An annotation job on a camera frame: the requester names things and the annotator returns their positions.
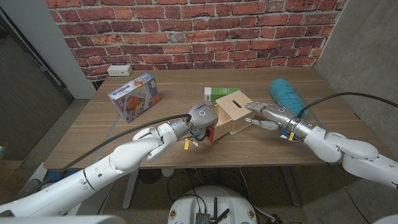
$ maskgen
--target grey wall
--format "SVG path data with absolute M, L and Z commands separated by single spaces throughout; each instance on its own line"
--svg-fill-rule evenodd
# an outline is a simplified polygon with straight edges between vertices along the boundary
M 315 65 L 336 92 L 356 91 L 398 103 L 397 12 L 397 1 L 349 0 Z M 398 158 L 398 108 L 343 97 Z
M 94 95 L 93 84 L 85 78 L 44 0 L 1 0 L 0 6 L 76 99 Z

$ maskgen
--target colorful toy box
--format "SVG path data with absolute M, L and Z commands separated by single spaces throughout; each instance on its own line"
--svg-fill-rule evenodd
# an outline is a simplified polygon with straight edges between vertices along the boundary
M 155 78 L 148 73 L 108 93 L 108 96 L 128 123 L 160 101 Z

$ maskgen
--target wall outlet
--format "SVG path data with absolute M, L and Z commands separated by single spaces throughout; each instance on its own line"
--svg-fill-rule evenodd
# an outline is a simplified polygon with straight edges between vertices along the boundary
M 108 74 L 110 76 L 129 76 L 131 72 L 131 65 L 111 65 L 108 68 Z

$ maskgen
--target white cord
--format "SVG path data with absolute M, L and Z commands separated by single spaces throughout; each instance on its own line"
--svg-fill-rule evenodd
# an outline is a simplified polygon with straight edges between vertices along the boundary
M 198 175 L 198 169 L 196 169 L 195 168 L 195 170 L 197 171 L 197 177 L 198 177 L 198 180 L 201 182 L 201 184 L 203 184 L 203 186 L 205 185 L 204 183 L 203 183 L 203 181 L 201 181 L 200 179 L 199 179 L 199 175 Z
M 251 201 L 251 198 L 250 198 L 250 192 L 249 192 L 248 184 L 246 183 L 246 179 L 244 178 L 243 173 L 242 173 L 242 170 L 241 170 L 240 167 L 239 167 L 239 171 L 241 172 L 241 175 L 242 175 L 244 184 L 245 184 L 245 186 L 246 186 L 246 189 L 248 190 L 248 195 L 249 195 L 249 200 L 250 200 L 251 205 L 252 205 L 252 206 L 254 207 L 254 209 L 256 209 L 258 212 L 262 213 L 263 215 L 268 216 L 268 217 L 271 218 L 271 219 L 273 220 L 273 222 L 274 222 L 274 221 L 275 221 L 275 218 L 274 218 L 274 217 L 272 217 L 272 216 L 268 215 L 267 213 L 261 211 L 259 208 L 257 208 L 257 207 L 253 204 L 253 202 Z

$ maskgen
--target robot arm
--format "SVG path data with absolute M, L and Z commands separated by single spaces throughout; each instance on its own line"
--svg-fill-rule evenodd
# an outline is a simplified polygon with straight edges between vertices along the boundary
M 118 146 L 110 155 L 93 165 L 64 178 L 28 197 L 0 205 L 0 213 L 10 211 L 15 217 L 63 215 L 116 179 L 137 170 L 143 158 L 152 162 L 177 143 L 184 135 L 204 133 L 215 126 L 218 117 L 204 103 L 191 107 L 189 122 L 176 119 L 158 129 L 146 128 Z
M 304 139 L 306 144 L 321 160 L 337 162 L 343 156 L 343 168 L 350 174 L 372 180 L 398 189 L 398 162 L 381 154 L 371 144 L 347 139 L 342 134 L 326 133 L 321 127 L 314 127 L 304 120 L 297 119 L 291 110 L 284 106 L 252 102 L 246 108 L 262 113 L 270 121 L 247 118 L 246 121 L 272 130 L 278 125 L 289 128 Z

